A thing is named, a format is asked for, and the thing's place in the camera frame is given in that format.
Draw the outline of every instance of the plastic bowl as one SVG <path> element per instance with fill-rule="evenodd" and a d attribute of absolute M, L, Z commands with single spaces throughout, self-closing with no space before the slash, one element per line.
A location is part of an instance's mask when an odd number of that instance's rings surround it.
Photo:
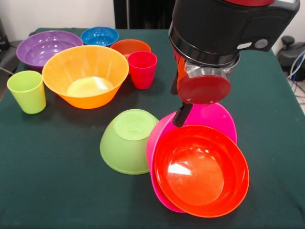
<path fill-rule="evenodd" d="M 81 34 L 81 40 L 85 44 L 111 46 L 119 39 L 119 33 L 109 27 L 93 27 Z"/>
<path fill-rule="evenodd" d="M 53 56 L 42 70 L 48 88 L 82 109 L 101 107 L 115 96 L 129 65 L 118 51 L 98 45 L 70 48 Z"/>
<path fill-rule="evenodd" d="M 16 50 L 18 59 L 30 68 L 41 71 L 55 54 L 82 45 L 81 39 L 71 32 L 46 31 L 34 34 L 21 42 Z"/>
<path fill-rule="evenodd" d="M 184 212 L 183 210 L 176 207 L 176 205 L 174 205 L 162 192 L 153 170 L 154 153 L 160 139 L 162 139 L 163 136 L 171 130 L 177 128 L 172 124 L 175 114 L 176 112 L 173 112 L 165 118 L 161 119 L 160 122 L 152 130 L 146 146 L 146 157 L 151 174 L 152 186 L 160 202 L 172 211 Z M 194 104 L 184 125 L 209 126 L 224 133 L 237 144 L 237 132 L 234 120 L 230 113 L 218 103 L 214 103 L 208 106 Z"/>
<path fill-rule="evenodd" d="M 146 44 L 143 41 L 134 40 L 134 39 L 126 39 L 126 40 L 118 41 L 114 43 L 110 48 L 123 54 L 126 57 L 126 59 L 130 54 L 136 51 L 148 51 L 148 52 L 152 51 L 148 44 Z"/>
<path fill-rule="evenodd" d="M 201 125 L 168 132 L 156 149 L 154 170 L 167 198 L 199 217 L 232 212 L 249 188 L 248 165 L 238 146 L 223 133 Z"/>
<path fill-rule="evenodd" d="M 158 119 L 144 110 L 132 109 L 119 114 L 107 126 L 100 144 L 105 163 L 120 173 L 148 173 L 145 148 Z"/>

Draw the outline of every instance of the lime green cup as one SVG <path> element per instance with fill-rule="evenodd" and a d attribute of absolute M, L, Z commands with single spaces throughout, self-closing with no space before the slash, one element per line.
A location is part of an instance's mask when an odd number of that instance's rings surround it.
<path fill-rule="evenodd" d="M 119 114 L 107 126 L 100 144 L 105 163 L 120 173 L 148 173 L 146 143 L 158 119 L 144 110 L 132 109 Z"/>
<path fill-rule="evenodd" d="M 46 107 L 42 76 L 35 71 L 23 71 L 14 74 L 7 87 L 21 109 L 28 114 L 36 114 Z"/>

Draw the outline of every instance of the dark green tablecloth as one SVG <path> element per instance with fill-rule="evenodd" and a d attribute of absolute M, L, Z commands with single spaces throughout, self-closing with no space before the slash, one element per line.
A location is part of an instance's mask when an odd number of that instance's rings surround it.
<path fill-rule="evenodd" d="M 136 90 L 127 79 L 113 101 L 94 110 L 74 108 L 46 90 L 48 105 L 35 115 L 4 95 L 0 228 L 304 228 L 305 118 L 271 52 L 242 53 L 232 92 L 222 102 L 250 169 L 249 192 L 233 213 L 202 219 L 171 212 L 158 201 L 148 174 L 123 175 L 103 162 L 101 136 L 120 112 L 140 108 L 161 119 L 180 105 L 169 92 L 176 64 L 167 31 L 119 32 L 121 39 L 147 42 L 157 54 L 150 89 Z M 18 71 L 24 69 L 21 64 Z"/>

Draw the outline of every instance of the green bowl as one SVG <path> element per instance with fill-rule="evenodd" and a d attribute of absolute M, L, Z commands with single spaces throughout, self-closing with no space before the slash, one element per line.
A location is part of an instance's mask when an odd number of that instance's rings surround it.
<path fill-rule="evenodd" d="M 148 173 L 146 143 L 158 119 L 144 110 L 132 109 L 119 114 L 107 126 L 100 144 L 105 163 L 120 173 Z"/>

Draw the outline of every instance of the cup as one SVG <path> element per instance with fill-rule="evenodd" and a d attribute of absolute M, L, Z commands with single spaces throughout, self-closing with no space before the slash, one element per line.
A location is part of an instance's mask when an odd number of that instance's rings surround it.
<path fill-rule="evenodd" d="M 46 107 L 42 76 L 35 71 L 23 71 L 14 74 L 7 87 L 21 109 L 27 114 L 36 114 Z"/>
<path fill-rule="evenodd" d="M 136 88 L 147 89 L 152 85 L 157 62 L 158 58 L 152 52 L 137 51 L 129 55 L 130 74 Z"/>

